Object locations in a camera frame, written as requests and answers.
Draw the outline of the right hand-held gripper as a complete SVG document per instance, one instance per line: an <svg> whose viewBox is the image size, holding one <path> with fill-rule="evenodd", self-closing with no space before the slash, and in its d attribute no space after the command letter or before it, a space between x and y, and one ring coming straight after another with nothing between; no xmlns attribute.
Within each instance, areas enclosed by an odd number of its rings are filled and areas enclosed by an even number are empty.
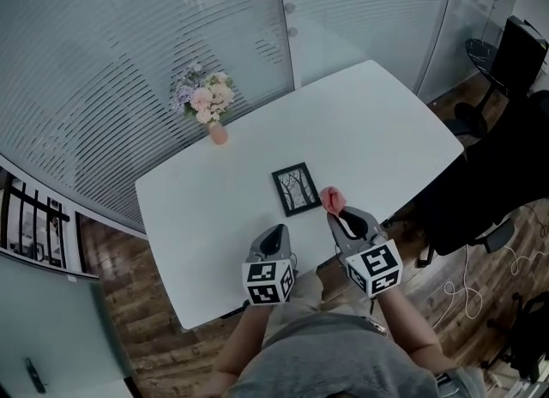
<svg viewBox="0 0 549 398"><path fill-rule="evenodd" d="M395 241L379 234L379 224L369 213L351 206L342 210L341 220L327 213L329 229L341 255L348 279L369 299L401 283L402 260Z"/></svg>

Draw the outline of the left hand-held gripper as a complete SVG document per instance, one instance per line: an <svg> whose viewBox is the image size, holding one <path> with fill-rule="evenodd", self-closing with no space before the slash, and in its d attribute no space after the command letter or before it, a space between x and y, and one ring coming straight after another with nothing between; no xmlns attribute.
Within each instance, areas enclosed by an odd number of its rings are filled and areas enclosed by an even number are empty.
<svg viewBox="0 0 549 398"><path fill-rule="evenodd" d="M295 266L286 225L271 226L260 234L242 265L243 285L250 304L286 303L295 283Z"/></svg>

